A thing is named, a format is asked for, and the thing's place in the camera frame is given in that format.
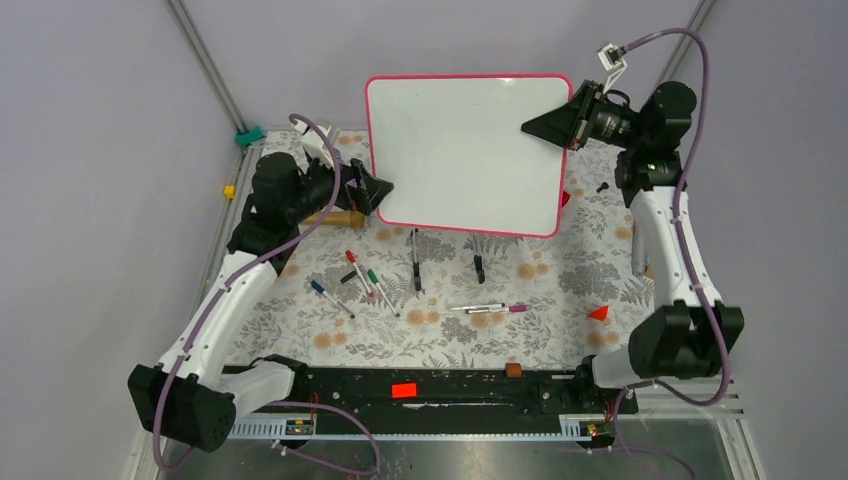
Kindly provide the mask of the pink framed whiteboard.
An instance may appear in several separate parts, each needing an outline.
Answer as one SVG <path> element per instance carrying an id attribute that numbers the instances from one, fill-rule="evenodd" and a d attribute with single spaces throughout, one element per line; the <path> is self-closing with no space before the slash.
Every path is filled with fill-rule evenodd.
<path id="1" fill-rule="evenodd" d="M 560 229 L 566 153 L 522 124 L 565 104 L 560 73 L 382 75 L 364 87 L 387 224 L 531 238 Z"/>

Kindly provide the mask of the black capped marker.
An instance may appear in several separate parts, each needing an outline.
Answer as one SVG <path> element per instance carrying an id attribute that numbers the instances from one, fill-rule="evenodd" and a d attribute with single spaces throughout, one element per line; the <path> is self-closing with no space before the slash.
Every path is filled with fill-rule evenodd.
<path id="1" fill-rule="evenodd" d="M 480 304 L 480 305 L 467 305 L 467 306 L 454 306 L 450 307 L 449 311 L 492 311 L 495 309 L 505 308 L 506 304 L 504 303 L 493 303 L 493 304 Z"/>

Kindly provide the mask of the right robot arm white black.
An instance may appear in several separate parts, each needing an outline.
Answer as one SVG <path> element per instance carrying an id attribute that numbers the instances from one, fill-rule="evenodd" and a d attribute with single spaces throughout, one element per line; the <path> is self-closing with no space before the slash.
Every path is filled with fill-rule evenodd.
<path id="1" fill-rule="evenodd" d="M 723 373 L 744 328 L 741 309 L 726 305 L 712 284 L 688 214 L 678 149 L 696 106 L 694 91 L 676 81 L 662 83 L 638 111 L 626 94 L 585 81 L 570 101 L 521 125 L 522 133 L 565 150 L 588 140 L 620 148 L 615 184 L 654 272 L 654 312 L 626 346 L 590 359 L 592 374 L 575 382 L 583 410 L 601 410 L 613 388 Z"/>

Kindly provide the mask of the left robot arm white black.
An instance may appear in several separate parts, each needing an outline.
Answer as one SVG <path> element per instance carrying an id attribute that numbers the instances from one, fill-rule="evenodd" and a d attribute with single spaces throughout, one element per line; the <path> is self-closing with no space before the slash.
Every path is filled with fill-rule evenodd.
<path id="1" fill-rule="evenodd" d="M 277 402 L 309 401 L 304 363 L 277 354 L 222 376 L 227 349 L 299 244 L 299 225 L 333 205 L 372 213 L 394 186 L 362 161 L 338 167 L 288 153 L 261 157 L 217 277 L 184 332 L 153 366 L 137 365 L 128 388 L 143 428 L 204 452 L 227 439 L 237 419 Z"/>

